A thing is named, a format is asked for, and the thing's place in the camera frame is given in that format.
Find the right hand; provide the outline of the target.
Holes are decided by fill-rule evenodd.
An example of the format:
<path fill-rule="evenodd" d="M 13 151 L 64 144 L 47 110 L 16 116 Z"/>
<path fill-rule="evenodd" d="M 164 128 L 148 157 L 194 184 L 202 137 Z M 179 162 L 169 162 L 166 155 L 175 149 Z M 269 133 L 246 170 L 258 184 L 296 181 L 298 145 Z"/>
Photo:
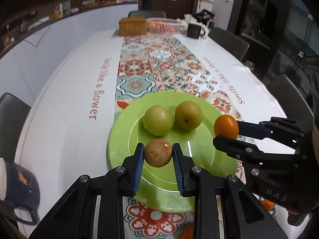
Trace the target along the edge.
<path fill-rule="evenodd" d="M 309 217 L 311 219 L 313 216 L 312 212 L 300 214 L 292 210 L 287 210 L 287 211 L 288 211 L 288 218 L 287 218 L 288 223 L 296 227 L 300 226 L 304 222 L 306 217 Z"/>

